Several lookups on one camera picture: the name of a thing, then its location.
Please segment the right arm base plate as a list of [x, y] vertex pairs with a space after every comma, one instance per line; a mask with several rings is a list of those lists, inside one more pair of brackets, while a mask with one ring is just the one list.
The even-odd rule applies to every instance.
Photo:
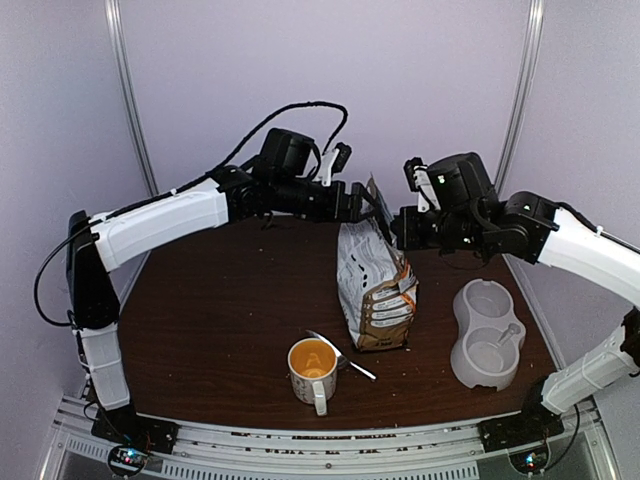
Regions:
[[554, 414], [517, 413], [481, 421], [477, 428], [486, 453], [542, 442], [564, 432], [561, 418]]

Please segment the brown dog food bag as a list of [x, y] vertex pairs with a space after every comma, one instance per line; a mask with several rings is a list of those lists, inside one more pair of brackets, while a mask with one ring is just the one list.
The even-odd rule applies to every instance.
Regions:
[[374, 178], [365, 191], [366, 219], [340, 226], [337, 241], [338, 298], [354, 348], [387, 351], [404, 346], [417, 313], [419, 281], [390, 231], [392, 215]]

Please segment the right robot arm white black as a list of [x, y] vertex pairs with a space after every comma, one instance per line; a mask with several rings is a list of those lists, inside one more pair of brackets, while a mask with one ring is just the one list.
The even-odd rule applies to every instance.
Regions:
[[417, 205], [391, 223], [403, 251], [474, 252], [483, 261], [508, 254], [558, 268], [631, 303], [620, 326], [570, 366], [537, 382], [513, 419], [519, 440], [535, 440], [580, 401], [624, 376], [639, 374], [639, 250], [588, 221], [566, 202], [529, 191], [502, 201], [474, 152], [430, 165], [414, 157], [403, 170]]

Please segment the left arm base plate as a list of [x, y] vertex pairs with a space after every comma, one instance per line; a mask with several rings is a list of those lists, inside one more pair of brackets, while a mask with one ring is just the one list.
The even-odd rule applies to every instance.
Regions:
[[129, 408], [99, 410], [91, 428], [95, 437], [163, 454], [173, 452], [178, 431], [175, 422], [141, 416]]

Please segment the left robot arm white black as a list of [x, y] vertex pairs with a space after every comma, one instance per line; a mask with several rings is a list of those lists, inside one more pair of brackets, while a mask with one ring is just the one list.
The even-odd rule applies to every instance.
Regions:
[[351, 155], [338, 143], [319, 152], [315, 141], [271, 129], [261, 150], [240, 166], [223, 161], [187, 184], [112, 212], [69, 220], [66, 254], [79, 341], [106, 429], [123, 444], [137, 442], [144, 424], [125, 378], [117, 334], [120, 302], [110, 274], [129, 260], [193, 233], [272, 213], [314, 222], [357, 223], [373, 198], [360, 183], [335, 179]]

